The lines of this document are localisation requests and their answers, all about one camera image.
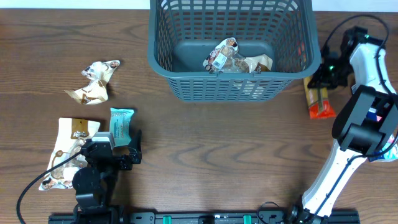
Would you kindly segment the spaghetti pack with red end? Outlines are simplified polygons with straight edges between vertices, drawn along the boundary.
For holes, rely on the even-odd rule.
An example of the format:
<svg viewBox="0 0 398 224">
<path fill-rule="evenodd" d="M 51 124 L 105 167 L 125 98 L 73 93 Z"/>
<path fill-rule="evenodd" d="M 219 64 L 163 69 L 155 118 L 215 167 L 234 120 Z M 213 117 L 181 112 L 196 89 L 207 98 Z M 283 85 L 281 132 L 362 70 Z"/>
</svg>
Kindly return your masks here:
<svg viewBox="0 0 398 224">
<path fill-rule="evenodd" d="M 310 119 L 327 119 L 336 116 L 329 99 L 326 88 L 308 88 L 308 84 L 312 77 L 303 79 L 305 97 L 308 105 Z"/>
</svg>

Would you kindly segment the blue Kleenex tissue pack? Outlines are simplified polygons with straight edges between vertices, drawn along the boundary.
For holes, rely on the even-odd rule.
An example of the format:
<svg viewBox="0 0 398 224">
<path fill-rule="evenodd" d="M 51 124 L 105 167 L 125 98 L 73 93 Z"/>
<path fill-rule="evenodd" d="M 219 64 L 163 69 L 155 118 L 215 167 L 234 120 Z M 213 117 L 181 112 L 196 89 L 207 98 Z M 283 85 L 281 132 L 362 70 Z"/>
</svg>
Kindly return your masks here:
<svg viewBox="0 0 398 224">
<path fill-rule="evenodd" d="M 364 85 L 357 89 L 355 95 L 359 120 L 350 126 L 349 131 L 353 135 L 350 146 L 358 150 L 360 155 L 354 156 L 350 162 L 389 158 L 389 153 L 397 143 L 397 137 L 389 142 L 397 128 L 397 96 Z"/>
</svg>

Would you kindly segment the cream cookie snack bag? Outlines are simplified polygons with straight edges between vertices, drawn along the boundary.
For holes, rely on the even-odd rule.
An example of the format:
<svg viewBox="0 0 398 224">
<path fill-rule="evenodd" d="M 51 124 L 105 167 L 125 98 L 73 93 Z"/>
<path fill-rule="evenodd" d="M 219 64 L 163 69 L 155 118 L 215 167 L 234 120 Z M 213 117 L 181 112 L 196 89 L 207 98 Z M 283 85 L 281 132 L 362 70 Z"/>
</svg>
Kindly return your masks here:
<svg viewBox="0 0 398 224">
<path fill-rule="evenodd" d="M 202 63 L 206 71 L 223 73 L 270 72 L 273 59 L 266 54 L 244 57 L 239 54 L 239 45 L 234 37 L 220 42 Z"/>
</svg>

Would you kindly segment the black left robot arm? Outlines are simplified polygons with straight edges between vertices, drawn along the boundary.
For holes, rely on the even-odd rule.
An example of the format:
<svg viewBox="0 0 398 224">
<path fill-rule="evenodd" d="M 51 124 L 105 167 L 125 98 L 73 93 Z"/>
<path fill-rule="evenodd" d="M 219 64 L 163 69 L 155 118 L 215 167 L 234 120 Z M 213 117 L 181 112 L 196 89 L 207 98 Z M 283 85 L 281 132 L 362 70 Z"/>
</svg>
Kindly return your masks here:
<svg viewBox="0 0 398 224">
<path fill-rule="evenodd" d="M 127 145 L 128 154 L 114 155 L 116 145 L 111 132 L 98 132 L 81 147 L 88 163 L 73 177 L 78 202 L 73 211 L 74 223 L 129 223 L 123 206 L 111 205 L 111 198 L 122 170 L 131 170 L 142 160 L 142 131 Z"/>
</svg>

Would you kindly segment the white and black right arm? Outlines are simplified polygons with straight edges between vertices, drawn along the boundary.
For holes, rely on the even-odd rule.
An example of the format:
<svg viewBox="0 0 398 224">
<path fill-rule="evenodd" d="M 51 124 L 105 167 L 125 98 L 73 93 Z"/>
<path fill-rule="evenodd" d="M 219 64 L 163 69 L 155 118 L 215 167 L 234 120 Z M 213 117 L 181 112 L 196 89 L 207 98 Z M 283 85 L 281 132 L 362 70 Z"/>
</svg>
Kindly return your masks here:
<svg viewBox="0 0 398 224">
<path fill-rule="evenodd" d="M 340 50 L 335 57 L 323 47 L 323 62 L 307 86 L 347 86 L 348 75 L 354 74 L 353 94 L 333 123 L 333 147 L 325 165 L 286 223 L 330 222 L 334 203 L 355 170 L 392 149 L 387 142 L 397 128 L 397 93 L 386 71 L 385 41 L 355 26 L 345 31 Z"/>
</svg>

